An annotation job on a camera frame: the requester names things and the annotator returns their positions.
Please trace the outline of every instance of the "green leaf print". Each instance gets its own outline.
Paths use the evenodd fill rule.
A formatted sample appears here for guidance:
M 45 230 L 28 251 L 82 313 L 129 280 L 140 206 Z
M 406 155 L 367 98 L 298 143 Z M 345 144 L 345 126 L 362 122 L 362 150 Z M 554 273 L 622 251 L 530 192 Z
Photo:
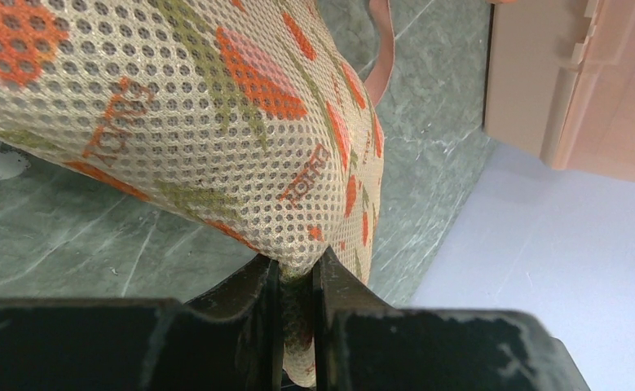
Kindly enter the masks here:
M 335 139 L 336 130 L 332 126 L 332 121 L 329 119 L 329 114 L 327 113 L 327 104 L 324 101 L 322 94 L 320 93 L 320 88 L 317 86 L 317 83 L 315 83 L 315 81 L 312 80 L 312 77 L 310 77 L 310 75 L 307 74 L 305 68 L 302 66 L 302 64 L 300 64 L 300 61 L 298 61 L 296 56 L 293 55 L 293 53 L 291 53 L 289 48 L 281 41 L 281 39 L 279 37 L 276 37 L 276 40 L 279 42 L 279 44 L 281 44 L 281 47 L 284 48 L 286 55 L 291 59 L 291 62 L 293 62 L 293 66 L 295 66 L 295 68 L 300 73 L 300 76 L 302 77 L 302 79 L 305 81 L 305 83 L 307 83 L 307 88 L 312 93 L 312 97 L 315 99 L 315 101 L 317 101 L 317 106 L 320 107 L 320 113 L 322 114 L 324 124 L 329 129 L 329 132 L 327 134 L 329 137 L 329 141 L 331 142 L 332 148 L 336 150 L 337 148 L 337 143 Z
M 363 187 L 363 209 L 368 208 L 368 204 L 370 203 L 370 197 L 368 195 L 368 191 Z
M 228 101 L 233 99 L 237 103 L 243 102 L 245 95 L 226 69 L 226 64 L 220 59 L 214 45 L 202 36 L 198 29 L 205 33 L 214 34 L 212 29 L 195 10 L 184 0 L 148 0 L 149 5 L 156 8 L 173 31 L 180 36 L 182 44 L 192 56 L 194 64 L 204 73 L 204 79 L 210 86 L 209 95 L 216 106 L 216 113 L 220 115 L 221 130 L 226 133 L 230 125 L 232 107 Z M 267 132 L 262 122 L 262 113 L 252 104 L 237 104 L 243 117 L 248 119 L 250 129 L 258 137 L 262 149 L 267 150 Z
M 357 107 L 358 104 L 355 101 L 355 91 L 353 91 L 351 83 L 348 82 L 348 79 L 346 78 L 346 74 L 343 72 L 343 67 L 341 66 L 341 62 L 339 62 L 339 60 L 336 57 L 334 57 L 334 54 L 332 53 L 332 51 L 330 51 L 327 48 L 327 45 L 324 43 L 324 41 L 322 41 L 322 38 L 320 38 L 320 36 L 315 33 L 314 29 L 312 30 L 312 35 L 317 37 L 317 41 L 320 42 L 322 49 L 327 53 L 327 56 L 329 57 L 329 59 L 331 59 L 332 64 L 334 65 L 334 68 L 337 70 L 337 73 L 339 74 L 339 77 L 341 77 L 343 83 L 346 84 L 348 93 L 351 96 L 351 103 L 353 103 L 354 107 Z
M 51 152 L 63 151 L 63 148 L 27 130 L 0 131 L 0 139 L 7 141 L 9 144 L 16 145 L 19 148 L 26 147 L 28 149 Z
M 238 212 L 232 208 L 232 206 L 240 204 L 237 198 L 230 197 L 214 189 L 180 186 L 164 181 L 156 181 L 156 185 L 161 193 L 173 202 L 176 208 L 185 211 L 189 217 L 197 221 L 201 219 L 193 207 L 202 207 L 233 220 L 240 219 Z
M 360 258 L 358 258 L 358 250 L 353 249 L 353 255 L 355 256 L 355 277 L 358 277 L 359 280 L 363 280 L 363 269 L 360 265 Z
M 358 169 L 358 154 L 351 149 L 351 170 Z

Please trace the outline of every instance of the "white floor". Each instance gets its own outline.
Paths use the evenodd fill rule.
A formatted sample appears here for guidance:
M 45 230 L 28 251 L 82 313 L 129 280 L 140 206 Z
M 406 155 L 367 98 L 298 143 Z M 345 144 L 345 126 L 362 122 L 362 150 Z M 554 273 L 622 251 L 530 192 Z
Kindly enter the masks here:
M 634 391 L 635 184 L 500 146 L 412 305 L 532 313 L 593 391 Z

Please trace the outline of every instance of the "orange pattern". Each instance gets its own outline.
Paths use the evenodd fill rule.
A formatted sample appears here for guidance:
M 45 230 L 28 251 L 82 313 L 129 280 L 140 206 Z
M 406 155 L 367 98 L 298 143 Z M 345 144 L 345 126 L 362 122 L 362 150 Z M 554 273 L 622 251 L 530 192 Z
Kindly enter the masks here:
M 368 234 L 370 233 L 368 226 L 368 213 L 363 212 L 363 246 L 368 245 Z
M 79 171 L 82 174 L 85 174 L 86 176 L 92 177 L 96 179 L 97 181 L 106 183 L 107 185 L 111 185 L 115 187 L 116 189 L 124 193 L 127 193 L 133 197 L 136 197 L 142 201 L 147 202 L 150 200 L 148 195 L 142 193 L 141 191 L 135 189 L 134 187 L 128 185 L 125 182 L 121 182 L 115 179 L 114 177 L 106 174 L 104 171 L 97 169 L 93 165 L 90 165 L 88 163 L 84 163 L 81 161 L 66 161 L 63 164 Z
M 314 61 L 317 58 L 317 52 L 315 51 L 315 48 L 312 47 L 312 44 L 310 44 L 310 41 L 307 40 L 307 37 L 300 26 L 298 26 L 296 21 L 291 15 L 289 15 L 288 12 L 283 12 L 281 16 L 284 18 L 284 24 L 286 24 L 286 27 L 288 27 L 291 34 L 293 34 L 293 39 L 298 44 L 298 47 L 300 47 L 302 53 L 309 60 Z
M 231 0 L 231 4 L 233 4 L 234 6 L 238 7 L 238 9 L 240 9 L 243 12 L 247 12 L 245 10 L 245 6 L 243 5 L 243 2 L 241 0 Z
M 315 371 L 315 363 L 313 362 L 312 364 L 310 364 L 310 366 L 308 368 L 305 369 L 305 373 L 309 374 Z
M 327 167 L 331 157 L 329 150 L 322 143 L 318 143 L 302 171 L 296 174 L 291 184 L 279 195 L 279 201 L 288 200 L 297 208 L 302 197 L 315 187 L 315 181 L 322 178 L 322 170 Z
M 147 87 L 142 86 L 139 86 L 132 94 L 134 99 L 127 99 L 125 95 L 133 85 L 134 81 L 128 77 L 121 78 L 118 83 L 120 92 L 113 94 L 108 101 L 108 106 L 106 106 L 102 116 L 104 121 L 96 127 L 96 130 L 91 135 L 91 139 L 82 151 L 82 157 L 85 159 L 89 156 L 98 157 L 110 167 L 117 160 L 118 155 L 126 150 L 126 142 L 132 134 L 118 127 L 116 120 L 125 120 L 126 123 L 131 123 L 134 117 L 147 114 L 145 107 L 137 108 L 139 99 L 146 96 L 145 102 L 147 105 L 154 100 L 154 94 Z M 117 139 L 119 147 L 115 149 L 104 147 L 102 142 L 105 135 Z
M 319 226 L 307 226 L 307 231 L 310 232 L 310 237 L 314 240 L 319 240 L 320 242 L 324 242 L 324 237 L 322 236 L 322 229 Z
M 248 38 L 222 27 L 216 29 L 216 39 L 233 79 L 256 106 L 280 119 L 301 119 L 307 114 L 289 78 L 267 53 Z M 262 65 L 265 73 L 253 68 L 251 61 Z
M 0 0 L 0 80 L 24 87 L 36 80 L 41 62 L 55 57 L 58 43 L 68 38 L 54 15 L 41 4 Z
M 344 74 L 346 75 L 346 81 L 348 82 L 348 88 L 353 91 L 353 96 L 355 97 L 355 102 L 358 104 L 359 108 L 365 108 L 365 98 L 363 94 L 358 90 L 358 83 L 360 79 L 358 75 L 355 74 L 353 68 L 350 65 L 341 63 L 341 68 L 343 69 Z
M 329 120 L 332 123 L 339 152 L 341 153 L 341 160 L 343 163 L 343 169 L 346 171 L 348 168 L 348 159 L 351 156 L 351 138 L 348 135 L 348 129 L 346 129 L 346 123 L 334 111 L 333 107 L 327 102 L 327 112 L 329 113 Z
M 231 227 L 227 226 L 226 224 L 219 221 L 213 222 L 211 220 L 205 220 L 205 223 L 223 232 L 224 235 L 231 236 L 233 239 L 246 245 L 249 249 L 259 253 L 259 250 L 257 250 L 252 244 L 250 244 L 250 242 L 248 242 L 244 237 L 242 237 L 239 233 L 235 232 L 233 229 L 231 229 Z
M 348 186 L 346 187 L 346 217 L 353 212 L 353 205 L 355 204 L 355 175 L 351 175 L 348 180 Z
M 380 120 L 377 118 L 377 114 L 373 111 L 374 116 L 374 134 L 375 134 L 375 153 L 377 157 L 381 157 L 382 149 L 384 149 L 384 134 L 381 131 Z

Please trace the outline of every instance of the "pink strap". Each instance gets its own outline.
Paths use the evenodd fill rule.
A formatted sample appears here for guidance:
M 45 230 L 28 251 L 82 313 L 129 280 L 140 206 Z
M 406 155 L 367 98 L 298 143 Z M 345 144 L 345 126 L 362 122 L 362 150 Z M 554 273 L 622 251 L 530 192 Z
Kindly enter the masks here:
M 380 50 L 373 70 L 365 79 L 365 89 L 377 106 L 389 85 L 391 71 L 394 69 L 395 36 L 389 0 L 370 0 L 370 14 L 380 33 Z

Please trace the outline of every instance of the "fabric bag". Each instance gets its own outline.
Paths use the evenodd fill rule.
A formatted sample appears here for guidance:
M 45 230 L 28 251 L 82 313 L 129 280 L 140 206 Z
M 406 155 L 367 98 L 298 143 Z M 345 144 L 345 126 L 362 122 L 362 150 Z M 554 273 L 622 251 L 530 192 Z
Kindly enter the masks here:
M 331 245 L 368 281 L 390 62 L 361 82 L 310 0 L 0 0 L 0 140 L 276 259 L 310 386 L 305 276 Z

